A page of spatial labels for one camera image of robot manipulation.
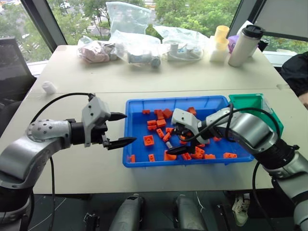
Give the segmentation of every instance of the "water bottle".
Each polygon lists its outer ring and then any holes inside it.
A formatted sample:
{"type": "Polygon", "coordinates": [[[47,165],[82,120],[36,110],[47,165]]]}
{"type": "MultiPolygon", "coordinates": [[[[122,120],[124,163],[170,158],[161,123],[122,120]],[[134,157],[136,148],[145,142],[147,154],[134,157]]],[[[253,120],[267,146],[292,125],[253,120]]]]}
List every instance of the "water bottle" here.
{"type": "Polygon", "coordinates": [[[239,35],[239,39],[235,44],[228,64],[235,67],[241,66],[257,47],[264,31],[265,30],[259,26],[246,26],[239,35]]]}

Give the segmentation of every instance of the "clear plastic bag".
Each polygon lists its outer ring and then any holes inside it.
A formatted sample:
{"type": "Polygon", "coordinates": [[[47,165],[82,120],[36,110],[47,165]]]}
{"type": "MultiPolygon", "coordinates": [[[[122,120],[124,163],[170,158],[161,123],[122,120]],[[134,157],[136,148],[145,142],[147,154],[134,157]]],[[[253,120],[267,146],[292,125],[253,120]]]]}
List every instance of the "clear plastic bag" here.
{"type": "Polygon", "coordinates": [[[112,54],[115,44],[109,41],[92,40],[87,36],[79,39],[77,55],[89,63],[103,63],[116,60],[112,54]]]}
{"type": "Polygon", "coordinates": [[[168,61],[196,61],[203,57],[207,36],[179,27],[154,26],[154,29],[164,38],[164,56],[168,61]]]}
{"type": "Polygon", "coordinates": [[[116,30],[110,41],[115,43],[113,54],[129,64],[135,66],[150,65],[154,68],[160,65],[158,52],[160,40],[158,38],[116,30]]]}
{"type": "Polygon", "coordinates": [[[111,21],[111,34],[116,30],[145,34],[151,10],[119,1],[106,2],[106,6],[111,21]]]}

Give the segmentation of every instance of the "green plastic bin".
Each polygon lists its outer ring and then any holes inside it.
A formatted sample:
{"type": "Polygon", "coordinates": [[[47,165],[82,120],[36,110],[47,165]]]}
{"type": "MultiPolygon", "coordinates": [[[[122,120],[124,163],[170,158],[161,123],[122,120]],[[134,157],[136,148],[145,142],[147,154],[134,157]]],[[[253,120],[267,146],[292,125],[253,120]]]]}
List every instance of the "green plastic bin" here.
{"type": "MultiPolygon", "coordinates": [[[[234,108],[240,109],[244,107],[255,107],[255,108],[263,109],[264,111],[267,111],[268,113],[270,113],[277,121],[279,129],[280,129],[280,135],[282,135],[283,124],[278,118],[278,116],[275,114],[273,109],[270,108],[263,94],[260,93],[260,94],[229,95],[229,98],[230,98],[230,102],[233,103],[234,108]]],[[[243,111],[243,112],[251,113],[255,116],[258,116],[265,123],[267,123],[267,125],[269,125],[274,131],[276,131],[274,123],[267,115],[261,112],[252,111],[252,110],[243,111]]]]}

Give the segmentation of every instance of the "black chair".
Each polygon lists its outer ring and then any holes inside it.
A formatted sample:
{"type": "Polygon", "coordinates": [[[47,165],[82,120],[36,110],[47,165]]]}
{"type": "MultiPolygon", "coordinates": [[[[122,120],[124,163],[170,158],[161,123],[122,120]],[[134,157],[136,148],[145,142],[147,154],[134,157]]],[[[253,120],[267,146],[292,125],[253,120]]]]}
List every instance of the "black chair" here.
{"type": "Polygon", "coordinates": [[[0,38],[0,137],[35,80],[16,39],[0,38]]]}

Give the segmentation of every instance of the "robotic arm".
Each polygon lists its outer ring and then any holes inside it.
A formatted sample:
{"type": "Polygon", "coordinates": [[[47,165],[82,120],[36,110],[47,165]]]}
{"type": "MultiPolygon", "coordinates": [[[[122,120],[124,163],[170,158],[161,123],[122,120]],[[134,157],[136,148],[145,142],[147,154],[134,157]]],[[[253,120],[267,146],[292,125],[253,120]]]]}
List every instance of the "robotic arm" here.
{"type": "Polygon", "coordinates": [[[92,96],[82,110],[82,122],[45,119],[31,123],[0,155],[0,231],[27,230],[32,188],[54,153],[72,144],[99,143],[111,150],[132,143],[136,138],[110,141],[105,134],[106,121],[125,117],[110,112],[106,103],[92,96]]]}
{"type": "Polygon", "coordinates": [[[291,199],[295,224],[308,231],[308,161],[297,151],[299,147],[287,145],[255,115],[234,112],[229,120],[230,115],[227,107],[200,121],[189,112],[175,109],[171,120],[174,132],[191,141],[191,145],[171,148],[168,153],[194,153],[196,145],[207,143],[214,136],[233,138],[262,164],[272,177],[274,188],[291,199]]]}

